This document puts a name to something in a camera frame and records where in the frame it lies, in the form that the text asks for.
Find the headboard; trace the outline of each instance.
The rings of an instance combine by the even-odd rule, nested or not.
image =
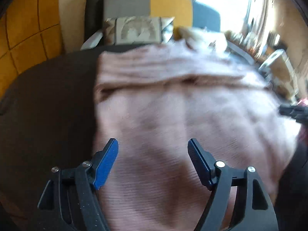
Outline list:
[[[104,0],[103,19],[127,16],[175,17],[175,34],[179,26],[220,31],[219,13],[192,0]]]
[[[127,16],[175,17],[175,38],[179,26],[206,27],[220,32],[219,13],[192,0],[87,0],[84,41],[101,29],[105,19]]]

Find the wall tile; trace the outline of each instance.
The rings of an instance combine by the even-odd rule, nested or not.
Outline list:
[[[0,98],[16,77],[17,71],[8,52],[0,59]]]
[[[40,33],[18,44],[11,53],[19,74],[47,59]]]
[[[7,45],[7,31],[5,29],[5,15],[0,19],[0,57],[9,50]]]
[[[58,0],[38,0],[40,30],[60,23]]]
[[[47,58],[55,58],[62,54],[62,36],[60,25],[41,32]]]
[[[14,47],[39,31],[38,0],[13,0],[7,9],[7,33]]]

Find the pink blanket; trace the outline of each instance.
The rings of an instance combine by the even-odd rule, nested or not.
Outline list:
[[[295,151],[298,125],[252,67],[182,41],[123,54],[104,52],[94,89],[94,151],[109,138],[120,150],[100,203],[111,230],[193,230],[209,191],[187,154],[197,138],[217,160],[254,166],[273,202]],[[228,225],[235,190],[222,227]]]

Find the metal screw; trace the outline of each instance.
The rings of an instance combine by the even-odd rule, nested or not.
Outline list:
[[[53,172],[53,173],[56,173],[56,172],[58,172],[59,171],[59,168],[58,167],[53,167],[52,169],[51,169],[51,172]]]
[[[90,162],[90,161],[84,161],[84,162],[82,163],[82,166],[83,166],[83,167],[89,167],[89,166],[91,166],[91,162]]]
[[[217,161],[216,162],[216,166],[217,167],[224,167],[225,166],[225,163],[223,161]]]
[[[254,167],[248,167],[248,171],[253,173],[256,171],[256,169]]]

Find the pillow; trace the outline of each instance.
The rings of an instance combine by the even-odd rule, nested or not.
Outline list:
[[[228,46],[223,33],[208,32],[194,27],[179,27],[179,33],[181,38],[184,38],[190,47],[197,51],[210,48],[216,52],[225,52]]]
[[[103,24],[104,44],[167,43],[173,36],[173,18],[109,18]]]

